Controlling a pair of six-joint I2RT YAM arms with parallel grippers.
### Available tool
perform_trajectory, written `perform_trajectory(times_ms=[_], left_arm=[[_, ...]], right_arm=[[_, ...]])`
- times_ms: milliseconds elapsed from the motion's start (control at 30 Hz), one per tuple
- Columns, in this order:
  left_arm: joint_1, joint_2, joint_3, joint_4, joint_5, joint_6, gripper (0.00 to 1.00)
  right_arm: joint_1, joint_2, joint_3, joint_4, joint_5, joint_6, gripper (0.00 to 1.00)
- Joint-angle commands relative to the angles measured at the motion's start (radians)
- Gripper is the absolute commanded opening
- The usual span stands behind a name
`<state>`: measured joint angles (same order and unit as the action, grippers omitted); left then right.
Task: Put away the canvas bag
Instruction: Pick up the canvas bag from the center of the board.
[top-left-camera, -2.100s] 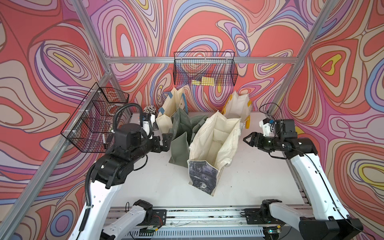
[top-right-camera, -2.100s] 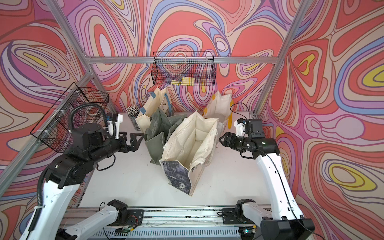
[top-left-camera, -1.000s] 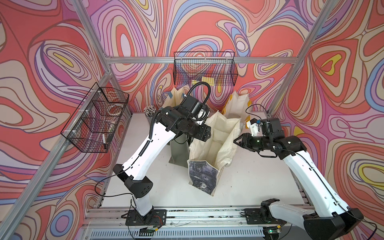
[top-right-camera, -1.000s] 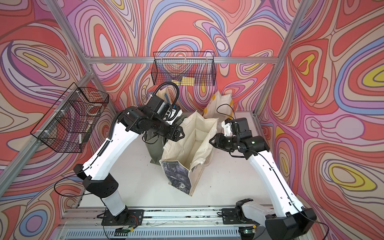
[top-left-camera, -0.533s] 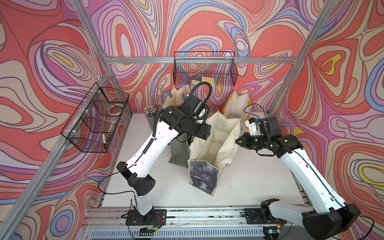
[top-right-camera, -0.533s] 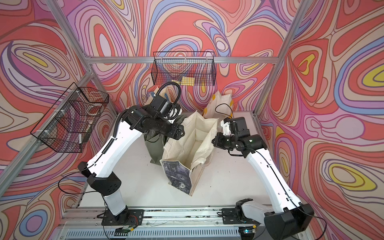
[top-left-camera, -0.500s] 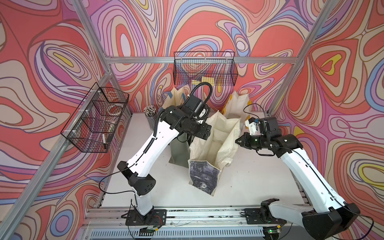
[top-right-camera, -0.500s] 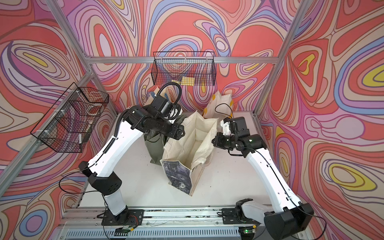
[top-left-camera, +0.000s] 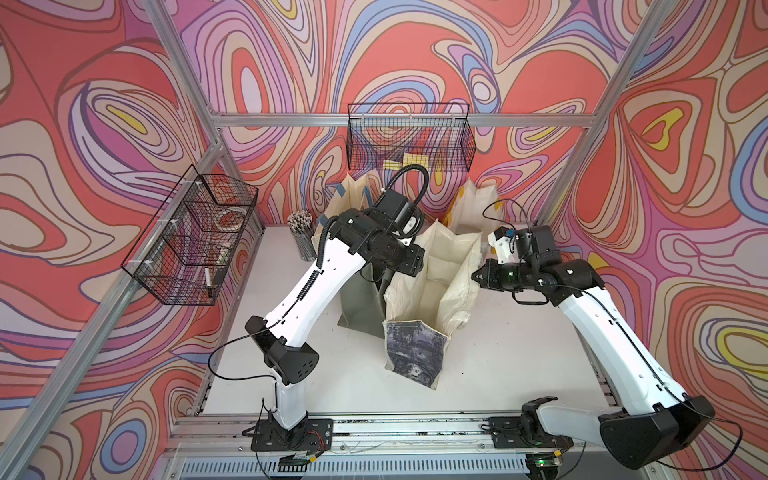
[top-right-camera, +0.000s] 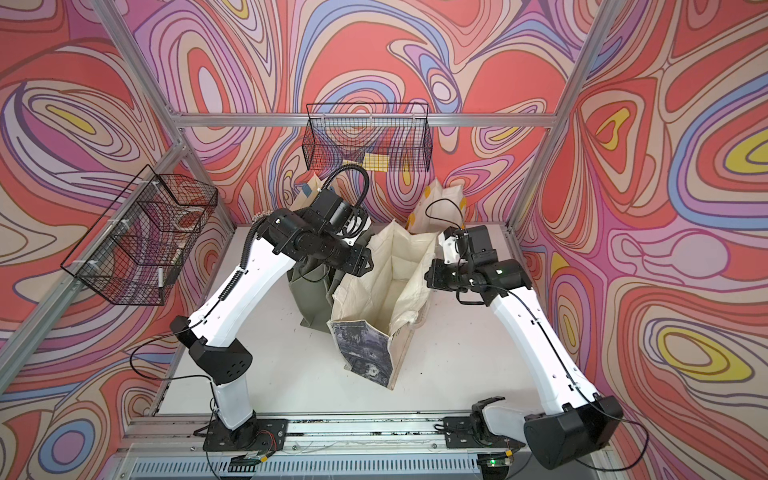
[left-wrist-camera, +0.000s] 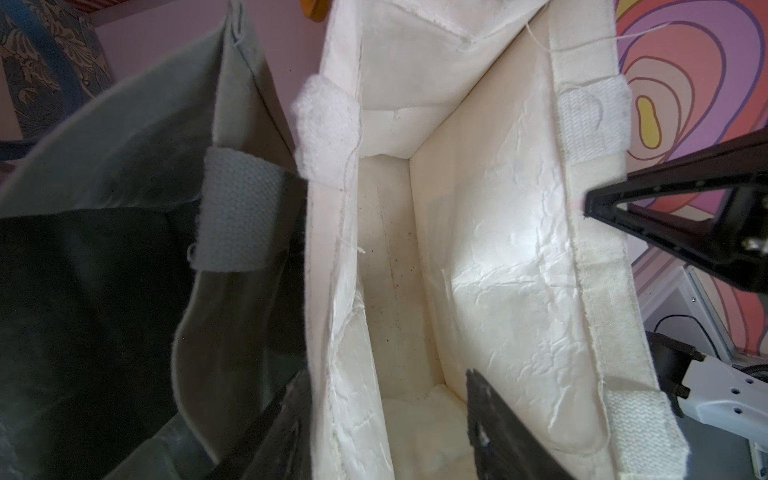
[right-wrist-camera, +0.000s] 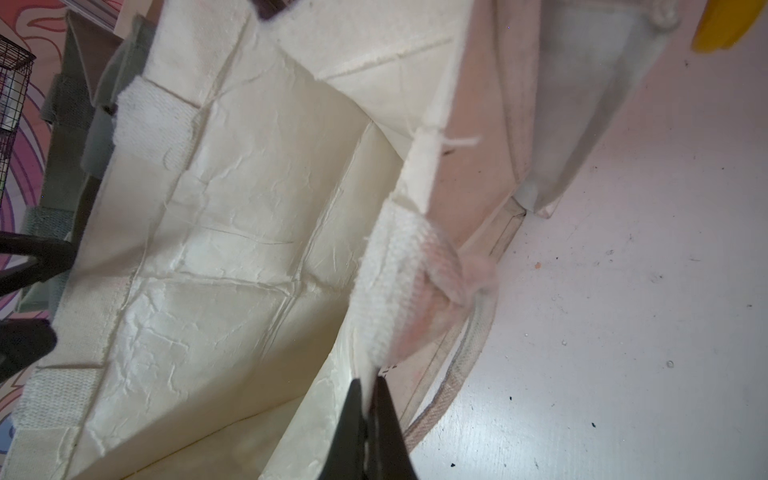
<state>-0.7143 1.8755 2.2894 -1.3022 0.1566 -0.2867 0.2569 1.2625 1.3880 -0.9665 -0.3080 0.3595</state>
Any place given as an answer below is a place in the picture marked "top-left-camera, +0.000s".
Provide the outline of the cream canvas bag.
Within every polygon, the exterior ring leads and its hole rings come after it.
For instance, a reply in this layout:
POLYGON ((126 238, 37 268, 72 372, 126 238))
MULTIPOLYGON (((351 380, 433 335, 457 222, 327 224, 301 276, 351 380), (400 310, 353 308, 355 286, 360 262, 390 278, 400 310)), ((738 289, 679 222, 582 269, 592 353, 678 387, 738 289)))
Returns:
POLYGON ((435 390, 453 334, 470 321, 483 259, 479 232, 456 234, 440 222, 413 241, 424 250, 414 277, 396 273, 384 293, 386 369, 435 390))

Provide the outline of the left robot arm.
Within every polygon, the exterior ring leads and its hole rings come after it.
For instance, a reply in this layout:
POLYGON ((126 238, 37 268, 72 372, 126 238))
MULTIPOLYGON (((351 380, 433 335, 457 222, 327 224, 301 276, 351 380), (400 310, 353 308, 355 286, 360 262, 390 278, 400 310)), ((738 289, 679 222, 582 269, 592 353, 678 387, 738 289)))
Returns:
POLYGON ((329 219, 315 263, 272 311, 246 323, 266 367, 277 376, 271 419, 282 429, 295 429, 308 415, 304 381, 317 367, 319 354, 307 340, 320 315, 368 264, 416 276, 423 268, 425 251, 413 238, 423 221, 416 207, 394 216, 376 208, 350 209, 329 219))

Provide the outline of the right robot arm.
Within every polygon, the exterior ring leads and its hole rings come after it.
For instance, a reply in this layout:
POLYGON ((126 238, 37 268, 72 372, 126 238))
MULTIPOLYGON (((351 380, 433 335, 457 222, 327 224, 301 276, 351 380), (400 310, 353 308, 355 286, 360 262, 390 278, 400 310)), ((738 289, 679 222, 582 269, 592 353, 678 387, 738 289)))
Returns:
POLYGON ((658 363, 622 317, 605 283, 584 259, 565 260, 546 225, 489 234, 495 255, 472 278, 483 289, 542 294, 540 305, 559 309, 602 368, 617 406, 584 410, 555 396, 525 403, 521 433, 531 444, 570 437, 605 448, 638 470, 688 447, 713 421, 703 396, 691 396, 658 363))

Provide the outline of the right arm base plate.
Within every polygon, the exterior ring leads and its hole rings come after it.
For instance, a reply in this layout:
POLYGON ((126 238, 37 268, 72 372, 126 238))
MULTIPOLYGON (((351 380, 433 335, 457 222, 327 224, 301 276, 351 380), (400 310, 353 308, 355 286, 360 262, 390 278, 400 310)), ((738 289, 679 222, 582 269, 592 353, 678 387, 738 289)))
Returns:
POLYGON ((480 425, 491 436, 495 449, 550 449, 567 451, 574 446, 566 436, 546 433, 530 414, 489 417, 480 425))

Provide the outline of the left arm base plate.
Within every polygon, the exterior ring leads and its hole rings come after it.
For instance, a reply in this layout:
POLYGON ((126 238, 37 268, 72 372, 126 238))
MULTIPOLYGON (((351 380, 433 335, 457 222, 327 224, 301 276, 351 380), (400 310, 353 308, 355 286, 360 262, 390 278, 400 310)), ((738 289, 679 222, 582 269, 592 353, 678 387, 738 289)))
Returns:
POLYGON ((275 419, 263 419, 253 429, 251 450, 254 452, 296 452, 310 454, 330 450, 334 421, 330 418, 305 418, 288 430, 275 419))

